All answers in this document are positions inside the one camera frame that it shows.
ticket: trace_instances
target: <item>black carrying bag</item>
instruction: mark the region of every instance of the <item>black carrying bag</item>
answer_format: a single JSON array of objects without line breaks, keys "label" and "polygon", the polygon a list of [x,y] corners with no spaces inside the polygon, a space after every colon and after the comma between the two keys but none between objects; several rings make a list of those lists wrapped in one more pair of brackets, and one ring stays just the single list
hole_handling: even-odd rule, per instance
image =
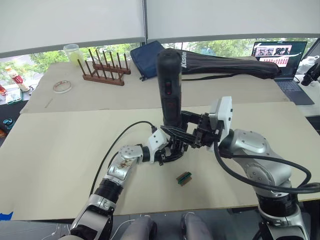
[{"label": "black carrying bag", "polygon": [[209,56],[178,49],[176,49],[176,51],[181,55],[182,74],[184,75],[230,73],[226,75],[183,79],[185,81],[220,79],[232,77],[238,74],[249,74],[261,79],[274,79],[281,74],[280,68],[273,62]]}]

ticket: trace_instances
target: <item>black cylindrical object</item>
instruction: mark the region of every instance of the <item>black cylindrical object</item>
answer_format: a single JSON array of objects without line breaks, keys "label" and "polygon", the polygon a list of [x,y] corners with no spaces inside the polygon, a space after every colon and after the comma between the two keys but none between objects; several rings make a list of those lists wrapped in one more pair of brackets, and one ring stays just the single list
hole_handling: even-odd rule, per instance
[{"label": "black cylindrical object", "polygon": [[168,48],[157,56],[156,71],[165,126],[181,127],[181,56]]},{"label": "black cylindrical object", "polygon": [[296,194],[288,194],[282,197],[258,197],[259,206],[266,214],[275,217],[287,217],[297,210],[298,197]]},{"label": "black cylindrical object", "polygon": [[122,189],[123,187],[116,184],[114,181],[103,178],[94,194],[104,197],[116,204]]}]

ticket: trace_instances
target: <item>white cable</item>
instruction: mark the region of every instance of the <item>white cable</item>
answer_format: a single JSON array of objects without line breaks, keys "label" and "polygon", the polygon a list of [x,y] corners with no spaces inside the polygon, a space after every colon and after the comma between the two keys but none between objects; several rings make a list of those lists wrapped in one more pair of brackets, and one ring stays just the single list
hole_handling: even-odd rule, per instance
[{"label": "white cable", "polygon": [[45,236],[45,237],[44,237],[44,238],[42,238],[41,240],[45,240],[45,239],[47,239],[47,238],[49,238],[49,237],[51,237],[51,236],[55,235],[55,234],[57,233],[57,230],[58,230],[58,224],[56,225],[55,232],[51,233],[51,234],[50,234],[50,235],[48,235],[48,236]]},{"label": "white cable", "polygon": [[134,221],[134,220],[135,220],[135,219],[131,219],[131,220],[127,220],[127,221],[124,221],[123,223],[121,223],[121,224],[118,226],[118,228],[115,230],[115,232],[114,232],[114,234],[112,235],[112,237],[110,238],[110,240],[113,240],[113,239],[114,239],[115,235],[117,234],[118,230],[120,229],[120,227],[121,227],[123,224],[128,223],[128,222],[132,222],[132,221]]}]

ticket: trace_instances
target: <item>desk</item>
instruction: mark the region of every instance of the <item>desk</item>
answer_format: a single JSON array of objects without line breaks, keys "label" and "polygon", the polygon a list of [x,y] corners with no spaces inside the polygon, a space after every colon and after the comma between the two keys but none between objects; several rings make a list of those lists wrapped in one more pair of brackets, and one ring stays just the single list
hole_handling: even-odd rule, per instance
[{"label": "desk", "polygon": [[[132,61],[128,64],[131,75],[124,75],[124,86],[116,86],[83,80],[81,69],[72,63],[54,63],[40,80],[21,113],[160,108],[157,78],[142,82],[137,67]],[[210,75],[183,75],[183,78]],[[53,85],[62,80],[71,81],[72,89],[64,94],[54,93]],[[289,101],[272,79],[260,79],[246,74],[182,82],[183,107],[211,105],[214,99],[223,96],[232,96],[234,103]]]},{"label": "desk", "polygon": [[[209,109],[209,106],[184,108],[195,113]],[[317,172],[320,136],[292,102],[234,104],[233,113],[233,129],[261,133],[276,153],[310,169],[311,181],[320,182]],[[13,220],[74,218],[88,199],[93,178],[111,143],[125,127],[140,120],[160,126],[162,110],[22,114],[0,148],[0,212],[14,211]],[[131,128],[115,145],[110,157],[123,145],[145,143],[150,133],[147,124]],[[226,162],[243,173],[234,161]],[[108,161],[101,170],[98,184],[107,166]],[[186,171],[192,173],[192,180],[181,187],[176,177]],[[292,171],[294,187],[303,178],[304,173]],[[299,195],[300,200],[316,198],[320,198],[320,193]],[[115,214],[256,204],[252,188],[224,172],[213,153],[205,148],[189,148],[177,161],[163,166],[143,163],[135,168]]]},{"label": "desk", "polygon": [[[304,75],[295,75],[300,82],[304,79]],[[319,116],[320,115],[320,83],[315,81],[313,82],[314,86],[309,84],[308,86],[303,86],[299,84],[299,86],[304,90],[304,92],[312,99],[314,102],[313,105],[298,105],[298,109],[305,115],[306,117],[311,116]]]}]

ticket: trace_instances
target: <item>black strap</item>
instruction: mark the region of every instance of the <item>black strap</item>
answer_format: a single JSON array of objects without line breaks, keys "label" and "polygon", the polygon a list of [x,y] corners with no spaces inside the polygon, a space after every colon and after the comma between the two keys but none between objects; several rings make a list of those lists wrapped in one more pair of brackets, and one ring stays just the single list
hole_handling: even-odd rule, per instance
[{"label": "black strap", "polygon": [[208,80],[208,79],[223,79],[223,78],[229,78],[233,77],[235,75],[238,75],[240,73],[233,73],[233,74],[227,74],[227,75],[212,75],[212,76],[204,76],[200,78],[190,78],[190,79],[182,79],[182,81],[196,81],[196,80]]}]

